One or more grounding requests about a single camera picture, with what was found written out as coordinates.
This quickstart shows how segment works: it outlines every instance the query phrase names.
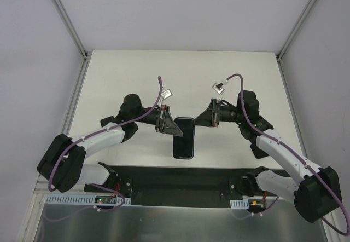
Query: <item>phone screen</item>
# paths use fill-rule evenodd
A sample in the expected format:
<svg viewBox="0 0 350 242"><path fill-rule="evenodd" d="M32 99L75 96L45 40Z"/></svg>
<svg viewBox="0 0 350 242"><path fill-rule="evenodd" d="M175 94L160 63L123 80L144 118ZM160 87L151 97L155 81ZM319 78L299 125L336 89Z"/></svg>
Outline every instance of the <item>phone screen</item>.
<svg viewBox="0 0 350 242"><path fill-rule="evenodd" d="M174 121L184 136L174 136L173 156L176 159L192 159L195 139L195 126L192 125L193 118L176 118Z"/></svg>

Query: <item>black smartphone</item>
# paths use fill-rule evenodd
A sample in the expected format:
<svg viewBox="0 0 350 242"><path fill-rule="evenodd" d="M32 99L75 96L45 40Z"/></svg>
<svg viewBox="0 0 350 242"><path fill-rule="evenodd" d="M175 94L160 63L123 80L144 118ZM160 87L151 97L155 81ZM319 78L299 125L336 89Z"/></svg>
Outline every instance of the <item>black smartphone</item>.
<svg viewBox="0 0 350 242"><path fill-rule="evenodd" d="M192 125L193 118L175 118L184 136L174 136L173 156L176 159L192 159L195 141L195 126Z"/></svg>

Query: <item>robotic arm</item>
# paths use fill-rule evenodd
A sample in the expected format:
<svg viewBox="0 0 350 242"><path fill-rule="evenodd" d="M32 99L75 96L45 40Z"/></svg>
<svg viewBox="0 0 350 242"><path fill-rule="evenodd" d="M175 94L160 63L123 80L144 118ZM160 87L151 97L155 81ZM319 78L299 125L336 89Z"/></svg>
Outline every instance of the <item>robotic arm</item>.
<svg viewBox="0 0 350 242"><path fill-rule="evenodd" d="M213 88L223 94L223 83L215 83ZM341 201L338 175L331 167L322 169L316 163L304 157L296 157L285 148L285 141L273 126L259 115L259 101L252 91L243 91L238 95L237 105L225 100L211 99L208 108L194 120L194 125L218 127L220 122L238 124L242 136L251 142L256 158L271 156L290 177L282 177L268 168L259 167L248 173L237 183L235 189L243 195L254 196L261 191L271 192L294 203L299 214L308 222L314 222L339 207L336 200L319 182L311 170L330 187Z"/></svg>
<svg viewBox="0 0 350 242"><path fill-rule="evenodd" d="M170 90L163 91L161 102L170 96ZM84 160L102 149L130 139L138 130L138 126L135 122L125 123L149 111L150 108L142 107L138 95L127 95L116 117L111 116L101 120L102 129L72 138L65 134L55 137L38 165L38 172L47 180L50 179L51 174L54 172L52 184L60 192L66 192L76 184L89 183L114 189L113 184L116 175L113 174L113 170L108 165L103 163L96 165L84 164ZM183 136L183 133L172 119L170 107L167 105L161 104L160 107L155 107L154 110L138 120L138 122L154 125L155 130L163 134ZM114 128L117 124L125 125ZM69 150L69 155L64 156L59 162L57 169L54 170L55 164L63 154L63 151L68 149L69 146L72 146Z"/></svg>

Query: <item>white backdrop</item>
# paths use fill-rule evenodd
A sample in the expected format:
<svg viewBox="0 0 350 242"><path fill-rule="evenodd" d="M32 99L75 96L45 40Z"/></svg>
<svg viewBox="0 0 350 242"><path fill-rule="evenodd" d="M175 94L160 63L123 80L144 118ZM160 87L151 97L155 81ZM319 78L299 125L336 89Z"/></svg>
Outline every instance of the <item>white backdrop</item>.
<svg viewBox="0 0 350 242"><path fill-rule="evenodd" d="M245 89L260 102L260 113L275 126L287 142L301 153L274 53L214 51L105 51L94 50L74 115L70 136L100 128L100 120L117 115L124 97L140 96L145 107L152 106L163 78L164 88L173 96L165 101L175 117L195 118L218 97L212 89L234 73L245 78ZM240 80L226 86L225 99L237 102ZM189 166L205 168L280 168L271 157L255 159L250 142L234 123L219 128L196 126L194 158L174 159L173 137L155 132L153 125L138 123L139 131L127 142L93 155L88 163L111 165Z"/></svg>
<svg viewBox="0 0 350 242"><path fill-rule="evenodd" d="M338 172L343 202L348 211L349 4L350 0L319 0L283 58L283 69L306 151L321 166L332 166ZM338 220L344 223L340 210L337 215Z"/></svg>
<svg viewBox="0 0 350 242"><path fill-rule="evenodd" d="M279 52L308 0L62 0L94 49Z"/></svg>
<svg viewBox="0 0 350 242"><path fill-rule="evenodd" d="M0 241L17 242L81 57L51 0L0 0Z"/></svg>

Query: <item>gray floor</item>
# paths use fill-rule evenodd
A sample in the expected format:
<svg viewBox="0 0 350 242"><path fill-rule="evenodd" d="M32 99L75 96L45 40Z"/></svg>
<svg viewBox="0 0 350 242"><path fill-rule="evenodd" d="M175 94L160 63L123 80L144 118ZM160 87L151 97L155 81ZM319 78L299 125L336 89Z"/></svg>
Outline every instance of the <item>gray floor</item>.
<svg viewBox="0 0 350 242"><path fill-rule="evenodd" d="M82 208L46 205L50 218ZM293 205L279 201L263 217L246 220L246 210L123 206L113 212L86 209L61 222L40 221L35 241L207 242L207 241L326 241L320 223L303 220Z"/></svg>

